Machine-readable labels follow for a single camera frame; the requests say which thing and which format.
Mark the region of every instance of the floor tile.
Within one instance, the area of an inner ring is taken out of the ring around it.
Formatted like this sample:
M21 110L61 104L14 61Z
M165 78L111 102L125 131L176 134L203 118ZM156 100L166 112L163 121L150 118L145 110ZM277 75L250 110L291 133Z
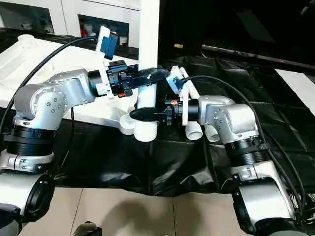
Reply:
M84 189L72 231L86 221L102 227L103 236L174 236L171 198L121 189Z
M56 188L48 213L19 236L69 236L82 188Z
M174 198L178 236L244 236L230 194L188 193Z

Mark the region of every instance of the white pillar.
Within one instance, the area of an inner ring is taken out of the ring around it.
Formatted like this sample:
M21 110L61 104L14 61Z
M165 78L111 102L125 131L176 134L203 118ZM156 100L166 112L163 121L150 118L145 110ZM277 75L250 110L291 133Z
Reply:
M141 0L140 34L139 34L139 70L158 65L158 21L159 0ZM138 93L138 108L154 107L156 104L157 86L142 87ZM135 122L134 136L142 142L156 138L156 122Z

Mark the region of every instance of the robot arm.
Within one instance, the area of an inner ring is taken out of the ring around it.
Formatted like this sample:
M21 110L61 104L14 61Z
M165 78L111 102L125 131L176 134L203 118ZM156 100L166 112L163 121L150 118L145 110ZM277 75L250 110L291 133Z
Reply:
M165 79L165 70L138 71L123 61L108 70L76 70L48 81L27 85L15 97L13 129L5 135L8 148L0 156L0 234L16 235L22 223L36 221L49 208L53 179L44 174L53 160L52 143L64 114L73 106L93 102L98 96L124 97L132 89ZM166 79L179 92L177 79ZM183 116L213 126L226 148L231 174L239 186L232 194L240 227L253 235L305 235L295 228L294 209L272 161L262 154L255 115L245 104L222 96L201 96L183 101L163 100L160 108L141 108L130 113L141 121L158 120L171 125Z
M167 80L180 93L180 80ZM158 108L141 108L130 113L133 119L157 120L171 125L181 123L186 112L189 121L210 125L224 144L231 163L231 175L238 187L232 193L241 229L257 236L306 235L297 230L292 202L273 161L264 155L268 147L261 141L253 110L223 96L200 96L189 101L163 100Z
M48 211L55 187L45 172L53 162L53 142L69 109L100 96L131 96L132 89L168 75L163 69L138 71L137 65L116 61L108 68L62 72L19 89L12 129L4 134L8 146L0 154L0 235L17 235L22 225Z

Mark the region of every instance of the black plastic sheet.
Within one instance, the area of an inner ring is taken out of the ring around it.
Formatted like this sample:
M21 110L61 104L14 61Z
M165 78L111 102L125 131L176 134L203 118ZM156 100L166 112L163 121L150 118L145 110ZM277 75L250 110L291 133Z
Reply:
M16 41L16 35L10 39L5 34L0 33L0 45L1 40L6 41L6 45ZM306 190L315 191L315 117L275 70L219 58L161 59L160 64L165 68L183 66L191 76L219 77L244 93L253 103L263 127L288 152ZM207 80L196 82L195 86L201 95L224 95L242 102L232 91ZM157 98L166 96L176 98L166 83L159 83ZM70 130L71 122L63 120L54 145L56 157L52 172L58 168ZM271 141L270 144L295 182L281 154ZM76 122L74 142L56 184L122 188L147 195L173 197L186 192L229 192L233 186L230 177L224 147L220 143L210 144L205 138L189 141L181 126L159 126L157 138L142 143L133 136L122 135L115 128Z

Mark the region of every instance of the black cable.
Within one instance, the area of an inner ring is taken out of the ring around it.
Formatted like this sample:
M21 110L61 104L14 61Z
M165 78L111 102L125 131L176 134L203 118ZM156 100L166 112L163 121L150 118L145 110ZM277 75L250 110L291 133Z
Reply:
M279 149L279 151L281 152L281 154L283 155L283 157L285 158L285 160L289 164L290 168L292 169L293 174L294 174L294 176L295 176L295 178L297 180L297 183L298 183L300 191L301 191L301 200L302 200L302 206L303 206L303 210L304 210L305 206L306 206L306 192L305 192L305 188L303 186L303 183L302 183L302 180L300 178L299 173L297 172L297 170L296 170L294 164L292 163L291 159L288 157L287 153L285 152L285 150L283 149L281 144L277 141L277 139L270 132L268 132L266 129L264 129L264 132L275 143L275 145L277 146L277 148Z
M221 79L218 79L218 78L212 77L212 76L206 76L206 75L191 76L191 77L188 77L188 78L185 78L185 79L181 80L181 82L184 84L188 80L195 80L195 79L210 79L212 81L219 82L219 83L225 85L226 87L230 88L231 90L233 90L237 95L239 95L244 100L244 102L252 109L252 111L253 111L253 113L255 115L258 132L260 134L262 142L264 144L266 143L266 137L264 135L264 132L262 130L262 126L261 126L260 120L258 118L258 115L257 115L254 107L252 106L250 101L238 89L236 89L234 86L230 85L229 83L227 83L227 82L225 82L225 81L223 81ZM282 176L284 177L284 179L286 180L286 182L289 185L290 189L292 190L292 193L293 193L293 195L294 195L294 197L295 197L295 199L296 199L296 201L298 203L298 206L299 206L300 216L302 217L302 215L303 215L303 205L302 205L301 199L300 199L300 197L298 195L298 192L297 192L296 188L294 187L292 181L290 180L290 177L287 175L285 170L282 168L281 164L277 161L277 159L275 158L275 156L271 152L271 150L267 149L267 152L268 152L270 158L272 159L272 161L275 163L275 165L278 168L278 170L280 171L280 173L282 174Z
M71 134L70 134L69 143L68 143L68 146L67 146L67 148L66 148L66 150L65 150L64 154L62 155L62 158L59 162L61 164L58 165L58 169L53 174L53 177L55 177L59 173L61 167L65 164L65 161L67 160L67 157L68 157L69 152L70 152L70 148L71 148L72 143L73 143L73 139L74 139L74 110L73 110L73 107L71 107Z
M68 46L71 46L72 44L75 44L77 42L80 41L84 41L84 40L96 40L96 38L94 36L87 36L87 37L82 37L82 38L77 38L75 40L72 40L71 42L68 42L62 46L60 46L58 49L56 49L55 51L53 51L51 54L49 54L40 64L37 65L37 67L35 67L30 74L28 74L28 76L22 81L22 83L20 84L20 86L18 87L18 89L15 91L14 95L12 96L8 106L5 109L5 112L3 114L1 123L0 123L0 138L2 137L2 133L3 133L3 127L4 127L4 122L5 122L5 118L7 117L8 112L10 111L10 109L13 106L14 103L14 96L16 95L17 91L22 88L23 86L25 86L28 81L36 74L37 71L39 71L52 57L54 57L56 54L58 54L59 52L61 52L63 49L67 48Z

